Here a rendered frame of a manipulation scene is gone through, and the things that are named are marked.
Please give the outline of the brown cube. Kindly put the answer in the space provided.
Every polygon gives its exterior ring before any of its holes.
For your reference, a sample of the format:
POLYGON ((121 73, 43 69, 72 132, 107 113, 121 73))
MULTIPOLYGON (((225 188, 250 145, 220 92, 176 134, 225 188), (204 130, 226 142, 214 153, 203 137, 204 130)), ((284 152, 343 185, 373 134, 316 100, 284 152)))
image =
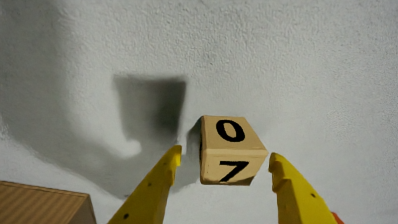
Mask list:
POLYGON ((268 154, 245 117, 202 117, 199 143, 202 185, 250 186, 268 154))

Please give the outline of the brown cardboard box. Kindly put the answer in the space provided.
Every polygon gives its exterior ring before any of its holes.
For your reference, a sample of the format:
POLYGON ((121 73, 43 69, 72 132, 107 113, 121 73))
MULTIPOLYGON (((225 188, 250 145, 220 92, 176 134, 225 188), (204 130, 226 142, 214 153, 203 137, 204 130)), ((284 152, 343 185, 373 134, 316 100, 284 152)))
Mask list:
POLYGON ((0 224, 97 224, 90 194, 0 180, 0 224))

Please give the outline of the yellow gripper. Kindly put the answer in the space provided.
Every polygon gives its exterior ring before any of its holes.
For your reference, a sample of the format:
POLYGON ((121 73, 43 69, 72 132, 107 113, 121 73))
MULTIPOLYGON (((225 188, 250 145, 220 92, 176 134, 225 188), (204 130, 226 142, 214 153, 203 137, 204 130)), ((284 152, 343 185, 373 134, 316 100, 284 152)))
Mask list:
MULTIPOLYGON (((107 224, 163 224, 181 155, 182 145, 171 147, 107 224)), ((272 152, 268 172, 277 194, 278 224, 337 224, 323 198, 285 157, 272 152)))

